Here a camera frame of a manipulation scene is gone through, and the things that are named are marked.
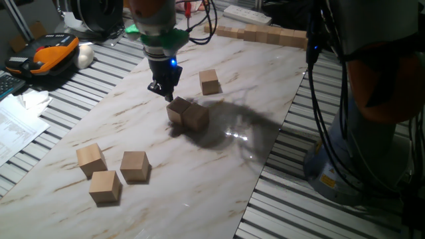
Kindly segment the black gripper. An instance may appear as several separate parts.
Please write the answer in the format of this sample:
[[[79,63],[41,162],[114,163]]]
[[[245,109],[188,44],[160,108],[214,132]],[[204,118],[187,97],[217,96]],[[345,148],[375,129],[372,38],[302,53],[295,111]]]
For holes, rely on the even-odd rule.
[[[160,96],[165,95],[167,102],[173,101],[174,87],[178,85],[181,72],[183,70],[177,63],[176,56],[165,60],[148,60],[150,70],[153,75],[147,89]]]

